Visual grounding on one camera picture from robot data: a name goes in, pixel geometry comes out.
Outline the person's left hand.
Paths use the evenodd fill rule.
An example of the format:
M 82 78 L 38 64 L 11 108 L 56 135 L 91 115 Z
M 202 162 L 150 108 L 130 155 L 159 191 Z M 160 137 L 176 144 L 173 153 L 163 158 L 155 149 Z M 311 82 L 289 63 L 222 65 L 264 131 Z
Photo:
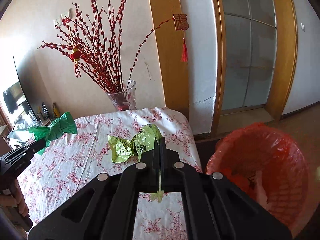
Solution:
M 24 195 L 21 191 L 20 185 L 18 180 L 15 180 L 15 188 L 16 194 L 15 196 L 3 195 L 0 196 L 0 204 L 1 206 L 11 206 L 11 207 L 18 207 L 18 212 L 23 216 L 27 216 L 29 214 L 29 208 L 25 203 Z

